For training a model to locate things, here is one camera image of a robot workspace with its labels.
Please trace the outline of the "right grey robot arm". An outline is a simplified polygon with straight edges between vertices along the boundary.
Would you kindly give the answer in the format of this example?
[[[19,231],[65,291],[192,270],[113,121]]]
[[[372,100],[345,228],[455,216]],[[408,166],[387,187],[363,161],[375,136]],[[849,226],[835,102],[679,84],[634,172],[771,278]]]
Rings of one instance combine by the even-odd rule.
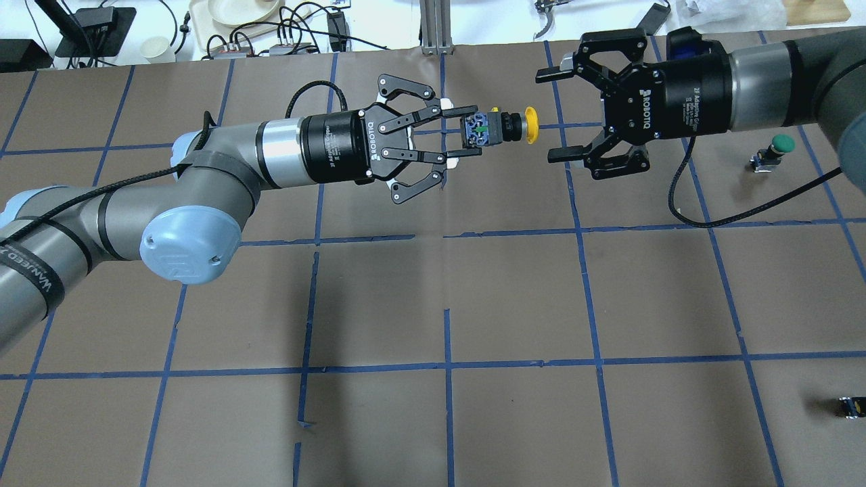
[[[842,173],[864,189],[863,28],[726,51],[692,28],[668,35],[668,58],[648,64],[641,28],[582,35],[560,65],[539,69],[538,83],[575,76],[601,93],[600,135],[554,148],[550,163],[578,162],[594,179],[649,168],[645,145],[657,139],[728,131],[819,125]]]

